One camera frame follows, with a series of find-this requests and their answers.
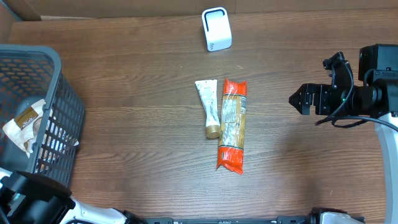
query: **plastic wrapper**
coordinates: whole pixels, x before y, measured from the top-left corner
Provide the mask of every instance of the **plastic wrapper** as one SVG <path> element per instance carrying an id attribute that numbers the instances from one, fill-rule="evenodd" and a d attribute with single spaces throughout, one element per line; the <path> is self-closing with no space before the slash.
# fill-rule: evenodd
<path id="1" fill-rule="evenodd" d="M 233 172 L 243 174 L 247 91 L 246 81 L 236 83 L 225 79 L 217 169 L 224 166 Z"/>
<path id="2" fill-rule="evenodd" d="M 32 145 L 36 142 L 36 138 L 39 133 L 39 128 L 44 113 L 42 109 L 44 104 L 44 100 L 39 100 L 3 126 L 3 131 L 6 136 L 16 146 L 18 146 L 19 149 L 23 150 L 27 157 L 30 157 L 30 154 L 33 153 Z M 64 142 L 71 142 L 74 146 L 79 144 L 76 139 L 70 139 L 69 134 L 67 134 L 67 132 L 62 128 L 58 128 L 58 126 L 54 123 L 50 126 L 50 121 L 47 121 L 46 130 L 50 130 L 51 133 L 57 133 L 57 137 L 58 139 L 61 139 L 61 141 L 49 137 L 47 142 L 45 142 L 47 135 L 44 134 L 42 144 L 45 144 L 62 154 L 69 153 L 68 147 L 66 144 L 64 144 Z M 51 152 L 47 151 L 43 153 L 43 148 L 40 148 L 39 158 L 50 163 L 56 163 L 59 160 L 58 155 L 52 155 Z M 44 165 L 39 167 L 39 164 L 36 163 L 35 172 L 43 171 Z"/>

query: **white tube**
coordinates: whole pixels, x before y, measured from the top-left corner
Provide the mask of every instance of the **white tube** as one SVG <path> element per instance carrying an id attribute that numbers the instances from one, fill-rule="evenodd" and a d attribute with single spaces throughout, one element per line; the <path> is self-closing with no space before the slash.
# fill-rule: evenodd
<path id="1" fill-rule="evenodd" d="M 206 112 L 206 136 L 218 138 L 221 128 L 217 109 L 217 80 L 201 80 L 195 84 Z"/>

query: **wooden table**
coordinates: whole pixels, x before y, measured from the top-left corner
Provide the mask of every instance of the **wooden table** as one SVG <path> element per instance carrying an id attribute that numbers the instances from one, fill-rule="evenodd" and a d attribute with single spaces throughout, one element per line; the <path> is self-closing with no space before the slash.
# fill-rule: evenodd
<path id="1" fill-rule="evenodd" d="M 288 104 L 330 83 L 322 59 L 398 43 L 397 10 L 230 16 L 233 45 L 206 51 L 200 16 L 15 23 L 11 43 L 48 45 L 86 105 L 74 196 L 144 217 L 272 218 L 333 207 L 384 219 L 373 124 L 313 124 Z M 216 170 L 195 80 L 248 81 L 244 174 Z"/>

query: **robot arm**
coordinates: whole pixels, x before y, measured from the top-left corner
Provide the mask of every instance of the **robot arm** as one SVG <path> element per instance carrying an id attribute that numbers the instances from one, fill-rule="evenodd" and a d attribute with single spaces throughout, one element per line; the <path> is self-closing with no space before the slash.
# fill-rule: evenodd
<path id="1" fill-rule="evenodd" d="M 2 168 L 0 177 L 0 223 L 147 224 L 127 211 L 81 203 L 48 177 Z"/>
<path id="2" fill-rule="evenodd" d="M 368 121 L 376 123 L 386 179 L 386 217 L 384 223 L 398 223 L 398 46 L 373 45 L 360 51 L 359 76 L 363 86 L 353 85 L 353 74 L 343 53 L 323 61 L 331 70 L 331 85 L 303 84 L 289 98 L 298 112 L 327 115 L 319 125 L 331 121 L 337 128 L 352 128 Z M 359 119 L 353 124 L 337 125 L 341 119 Z M 320 214 L 319 224 L 355 223 L 344 214 Z"/>

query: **pasta package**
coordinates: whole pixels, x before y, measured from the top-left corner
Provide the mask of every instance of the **pasta package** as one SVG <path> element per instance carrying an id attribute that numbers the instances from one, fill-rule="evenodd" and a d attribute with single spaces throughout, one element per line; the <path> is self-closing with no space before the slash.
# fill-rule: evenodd
<path id="1" fill-rule="evenodd" d="M 218 142 L 217 169 L 243 174 L 244 124 L 246 122 L 247 82 L 225 79 L 221 108 L 221 136 Z"/>

